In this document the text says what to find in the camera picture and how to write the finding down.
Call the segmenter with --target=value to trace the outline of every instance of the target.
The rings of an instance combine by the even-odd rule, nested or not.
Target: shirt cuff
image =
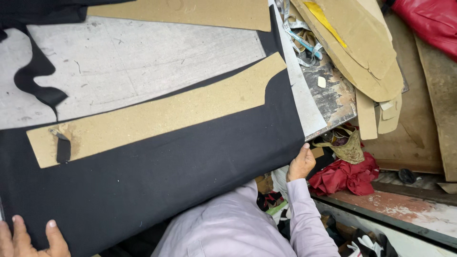
[[[301,199],[310,199],[308,185],[306,179],[299,178],[286,183],[287,195],[289,203],[294,203]]]

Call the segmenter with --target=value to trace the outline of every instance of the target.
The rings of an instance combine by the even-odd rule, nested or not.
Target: crumpled red cloth
[[[374,193],[371,181],[378,177],[379,166],[374,157],[364,152],[365,160],[353,165],[341,159],[317,172],[308,180],[310,191],[317,195],[329,195],[348,188],[356,195]]]

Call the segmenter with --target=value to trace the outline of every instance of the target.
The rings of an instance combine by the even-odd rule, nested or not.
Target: fingernail
[[[56,226],[56,221],[55,220],[50,220],[48,223],[49,227],[53,228]]]

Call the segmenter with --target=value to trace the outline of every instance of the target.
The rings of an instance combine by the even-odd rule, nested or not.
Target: hand
[[[30,236],[21,216],[14,216],[13,223],[14,236],[11,237],[8,224],[0,221],[0,257],[71,257],[67,242],[55,220],[50,220],[46,224],[49,248],[42,251],[37,251],[31,245]]]
[[[299,178],[306,178],[309,172],[316,165],[316,159],[309,149],[309,144],[305,143],[289,165],[289,170],[286,174],[286,182],[290,182]]]

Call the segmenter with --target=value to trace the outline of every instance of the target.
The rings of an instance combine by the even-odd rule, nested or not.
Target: person
[[[339,257],[306,184],[305,177],[315,164],[305,143],[286,174],[292,211],[290,242],[279,233],[273,218],[257,206],[253,180],[175,217],[152,257]],[[11,237],[6,222],[0,222],[0,257],[70,257],[54,220],[46,225],[49,249],[43,251],[32,247],[21,216],[14,216],[13,223]]]

